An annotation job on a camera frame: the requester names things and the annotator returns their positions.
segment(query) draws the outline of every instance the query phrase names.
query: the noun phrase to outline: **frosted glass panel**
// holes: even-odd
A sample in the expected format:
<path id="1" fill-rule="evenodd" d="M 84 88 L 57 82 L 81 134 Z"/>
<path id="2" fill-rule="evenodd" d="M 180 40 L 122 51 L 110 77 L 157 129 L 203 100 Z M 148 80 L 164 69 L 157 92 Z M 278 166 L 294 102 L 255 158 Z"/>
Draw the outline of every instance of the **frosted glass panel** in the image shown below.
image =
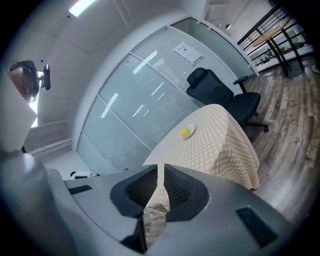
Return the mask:
<path id="1" fill-rule="evenodd" d="M 183 92 L 132 55 L 112 74 L 100 95 L 152 149 L 198 109 Z"/>
<path id="2" fill-rule="evenodd" d="M 106 104 L 97 97 L 85 122 L 84 133 L 117 171 L 142 166 L 150 150 L 106 109 Z"/>
<path id="3" fill-rule="evenodd" d="M 220 57 L 228 65 L 237 78 L 243 76 L 256 76 L 248 62 L 226 39 L 214 30 L 208 30 L 208 27 L 193 18 L 183 20 L 173 27 L 189 34 L 199 42 L 207 46 L 211 51 Z"/>
<path id="4" fill-rule="evenodd" d="M 185 58 L 173 51 L 173 48 L 185 42 L 193 47 L 203 58 L 196 64 L 191 64 Z M 241 94 L 241 88 L 238 85 L 233 85 L 237 77 L 232 73 L 229 67 L 221 61 L 217 55 L 212 53 L 190 35 L 184 34 L 181 31 L 168 27 L 156 33 L 138 48 L 134 53 L 142 59 L 148 61 L 158 71 L 168 77 L 175 83 L 183 92 L 187 91 L 189 84 L 188 76 L 198 67 L 211 69 L 218 78 L 228 86 L 235 95 Z"/>
<path id="5" fill-rule="evenodd" d="M 114 174 L 117 171 L 95 149 L 89 139 L 81 133 L 79 145 L 76 150 L 82 161 L 94 174 Z"/>

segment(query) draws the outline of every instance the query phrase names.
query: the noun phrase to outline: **yellow checkered tablecloth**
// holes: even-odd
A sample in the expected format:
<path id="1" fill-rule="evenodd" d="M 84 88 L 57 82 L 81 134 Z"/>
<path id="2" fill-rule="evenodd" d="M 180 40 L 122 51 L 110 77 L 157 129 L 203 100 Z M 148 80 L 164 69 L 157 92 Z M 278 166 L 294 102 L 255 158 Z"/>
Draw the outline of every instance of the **yellow checkered tablecloth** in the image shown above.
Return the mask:
<path id="1" fill-rule="evenodd" d="M 182 138 L 183 127 L 190 124 L 195 124 L 194 133 Z M 217 104 L 199 108 L 172 129 L 143 163 L 152 164 L 158 164 L 158 185 L 146 210 L 158 205 L 170 209 L 164 164 L 226 178 L 247 189 L 259 187 L 260 163 L 254 148 L 237 121 Z"/>

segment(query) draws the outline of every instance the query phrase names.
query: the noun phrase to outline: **white wall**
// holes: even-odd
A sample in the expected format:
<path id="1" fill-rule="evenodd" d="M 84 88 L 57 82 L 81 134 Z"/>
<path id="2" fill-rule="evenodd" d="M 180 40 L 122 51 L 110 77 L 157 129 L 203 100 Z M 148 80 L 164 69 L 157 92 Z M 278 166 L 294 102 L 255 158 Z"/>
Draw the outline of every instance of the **white wall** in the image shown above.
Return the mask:
<path id="1" fill-rule="evenodd" d="M 162 0 L 162 2 L 168 6 L 183 10 L 196 19 L 203 19 L 210 0 Z"/>
<path id="2" fill-rule="evenodd" d="M 71 147 L 64 147 L 38 158 L 46 168 L 52 168 L 59 171 L 62 179 L 69 180 L 72 172 L 91 171 L 82 162 L 78 154 L 72 151 Z"/>
<path id="3" fill-rule="evenodd" d="M 271 8 L 268 0 L 250 0 L 228 30 L 229 36 L 238 42 Z"/>

